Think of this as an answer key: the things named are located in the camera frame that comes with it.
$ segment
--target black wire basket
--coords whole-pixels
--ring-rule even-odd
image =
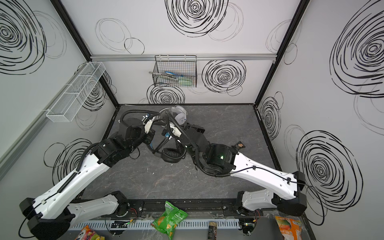
[[[155,86],[170,84],[195,88],[197,83],[196,55],[156,55],[152,74]]]

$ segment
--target orange snack bag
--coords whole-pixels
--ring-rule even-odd
[[[300,221],[279,216],[275,216],[275,218],[285,240],[301,240]]]
[[[75,240],[104,240],[104,237],[97,235],[94,230],[90,229],[89,226],[86,225]]]

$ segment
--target red wire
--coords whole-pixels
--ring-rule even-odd
[[[260,213],[259,213],[259,211],[256,209],[255,211],[257,211],[257,213],[259,214],[259,218],[260,218]],[[256,215],[256,213],[255,213],[255,215]]]
[[[131,208],[132,210],[134,210],[135,211],[135,213],[136,213],[136,215],[137,215],[137,211],[136,211],[136,209],[133,209],[133,208]]]

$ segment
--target black frame edge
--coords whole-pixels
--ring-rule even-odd
[[[277,57],[274,63],[272,63],[271,68],[268,71],[268,74],[264,80],[264,83],[259,91],[259,94],[257,95],[255,104],[256,107],[259,106],[268,86],[271,82],[273,76],[275,75],[275,72],[277,70],[277,67],[280,64],[280,61],[283,59],[284,53],[289,45],[289,42],[291,41],[291,38],[293,37],[293,34],[296,31],[297,26],[299,25],[299,22],[301,21],[301,18],[309,4],[310,0],[301,0],[295,14],[293,15],[292,21],[288,27],[287,32],[285,33],[285,36],[283,38],[283,41],[281,42],[281,45],[279,47],[279,50],[277,51]]]
[[[279,171],[282,171],[280,163],[279,163],[279,160],[277,159],[275,150],[273,148],[272,142],[269,139],[269,136],[268,136],[268,133],[267,133],[267,131],[265,129],[264,123],[261,120],[259,110],[256,108],[256,105],[253,106],[253,109],[255,111],[257,121],[259,122],[260,128],[262,130],[262,133],[263,133],[263,136],[264,136],[264,139],[265,139],[265,143],[266,143],[266,145],[268,147],[268,150],[269,150],[269,154],[271,154],[271,158],[272,158],[273,164],[275,166],[275,169],[279,170]]]
[[[57,14],[60,16],[61,20],[63,21],[64,25],[66,26],[67,30],[71,34],[73,40],[75,41],[77,47],[83,54],[86,61],[92,61],[91,59],[91,52],[88,50],[87,45],[81,38],[79,32],[77,31],[75,25],[73,24],[71,17],[69,16],[67,10],[65,10],[64,5],[60,0],[50,0],[53,7],[55,8]],[[105,81],[104,76],[101,76],[99,80],[101,86],[103,87],[104,91],[107,93],[109,99],[111,100],[113,106],[117,108],[119,106],[119,103],[113,94],[112,90],[108,86],[107,82]]]
[[[181,103],[181,104],[136,104],[136,103],[127,103],[122,104],[123,106],[215,106],[215,105],[253,105],[254,103]]]
[[[107,129],[105,130],[105,133],[104,133],[104,135],[103,135],[102,140],[106,139],[106,138],[108,137],[109,133],[111,132],[112,126],[113,126],[113,124],[114,124],[114,122],[115,122],[115,119],[116,119],[116,117],[117,117],[117,115],[118,115],[118,112],[120,111],[120,108],[121,108],[121,105],[119,105],[119,106],[115,109],[115,112],[113,113],[112,118],[111,118],[111,120],[109,121],[108,127],[107,127]]]

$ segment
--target gray marble floor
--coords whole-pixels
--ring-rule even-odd
[[[204,135],[212,143],[234,145],[242,141],[246,148],[241,152],[247,157],[272,167],[273,162],[255,112],[251,105],[184,106],[187,121],[205,128]],[[130,109],[159,111],[162,106],[123,106],[112,127],[118,130],[120,115]],[[129,117],[142,117],[130,114]],[[162,128],[155,126],[153,146],[161,141]],[[256,191],[262,187],[237,177],[214,178],[196,171],[192,159],[187,156],[179,163],[164,162],[151,154],[145,145],[139,147],[138,159],[120,160],[113,168],[87,186],[83,199],[96,199],[120,190],[128,199],[202,199],[235,198],[238,191]]]

